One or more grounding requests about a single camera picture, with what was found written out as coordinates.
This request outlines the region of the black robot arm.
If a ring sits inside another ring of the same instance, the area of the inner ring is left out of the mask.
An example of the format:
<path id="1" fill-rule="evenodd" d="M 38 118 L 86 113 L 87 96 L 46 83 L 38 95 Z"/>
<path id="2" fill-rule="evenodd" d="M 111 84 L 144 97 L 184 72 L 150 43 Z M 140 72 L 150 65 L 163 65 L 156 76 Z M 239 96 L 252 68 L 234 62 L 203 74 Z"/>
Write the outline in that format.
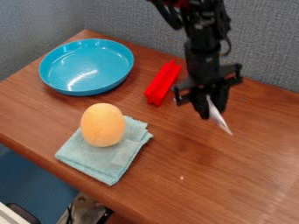
<path id="1" fill-rule="evenodd" d="M 179 106 L 190 103 L 200 118 L 211 118 L 210 105 L 226 111 L 230 88 L 243 81 L 239 63 L 223 65 L 222 42 L 230 42 L 231 19 L 224 0 L 147 0 L 175 30 L 184 30 L 187 77 L 174 84 Z"/>

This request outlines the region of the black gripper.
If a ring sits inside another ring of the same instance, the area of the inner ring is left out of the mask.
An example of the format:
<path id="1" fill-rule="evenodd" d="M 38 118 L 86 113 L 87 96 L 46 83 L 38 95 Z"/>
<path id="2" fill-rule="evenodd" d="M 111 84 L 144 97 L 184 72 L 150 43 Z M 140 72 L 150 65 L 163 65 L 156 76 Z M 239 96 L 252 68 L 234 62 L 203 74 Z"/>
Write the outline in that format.
<path id="1" fill-rule="evenodd" d="M 230 88 L 243 81 L 239 63 L 220 64 L 220 44 L 214 49 L 195 49 L 184 44 L 187 77 L 172 86 L 176 105 L 191 103 L 203 120 L 210 119 L 207 95 L 220 113 L 226 111 Z"/>

